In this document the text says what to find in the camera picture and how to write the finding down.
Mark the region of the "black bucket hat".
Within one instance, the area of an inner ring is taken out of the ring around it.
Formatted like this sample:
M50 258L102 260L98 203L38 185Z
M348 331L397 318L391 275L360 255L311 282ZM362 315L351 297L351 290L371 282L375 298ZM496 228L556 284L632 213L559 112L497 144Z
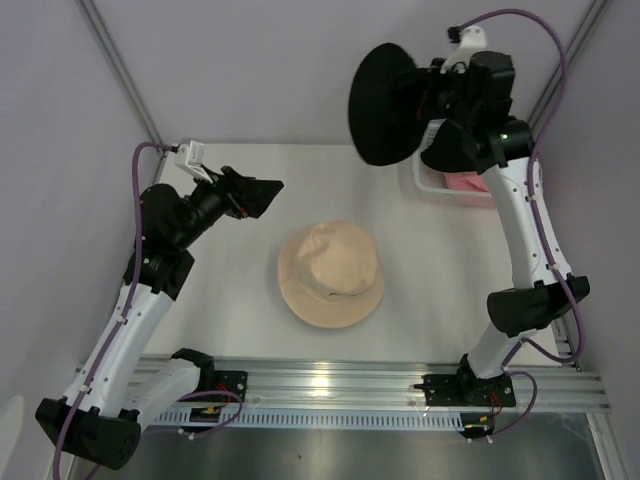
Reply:
M419 147L428 119L422 113L430 74L394 43L374 48L360 63L351 84L348 124L365 163L389 166Z

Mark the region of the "beige bucket hat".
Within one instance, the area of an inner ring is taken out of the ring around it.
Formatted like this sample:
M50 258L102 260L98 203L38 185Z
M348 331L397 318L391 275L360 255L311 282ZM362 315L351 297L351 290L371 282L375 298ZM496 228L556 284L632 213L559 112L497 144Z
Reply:
M376 242L348 221L308 225L290 235L278 255L277 276L289 309L318 328L351 327L370 316L384 295Z

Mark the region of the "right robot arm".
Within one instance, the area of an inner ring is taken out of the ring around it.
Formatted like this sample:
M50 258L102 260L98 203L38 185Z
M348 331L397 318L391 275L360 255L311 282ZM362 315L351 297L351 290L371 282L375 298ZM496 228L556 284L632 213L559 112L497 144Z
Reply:
M484 179L507 241L513 285L488 296L490 324L456 372L426 375L417 387L429 406L512 407L505 367L538 331L589 294L589 281L574 276L555 240L530 128L510 114L510 56L480 51L466 60L436 58L425 75L418 116L441 124L421 161L438 172L475 172Z

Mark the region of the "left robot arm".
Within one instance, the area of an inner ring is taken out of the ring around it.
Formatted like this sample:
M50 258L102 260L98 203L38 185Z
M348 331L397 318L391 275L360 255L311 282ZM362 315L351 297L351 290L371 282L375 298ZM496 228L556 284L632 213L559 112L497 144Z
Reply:
M243 176L229 166L205 174L185 196L168 184L141 193L134 253L107 327L62 398L45 398L36 410L58 455L118 470L148 426L174 403L243 402L242 394L220 383L213 357L189 348L172 354L151 380L128 389L148 341L192 270L190 246L223 216L259 218L284 187L280 180Z

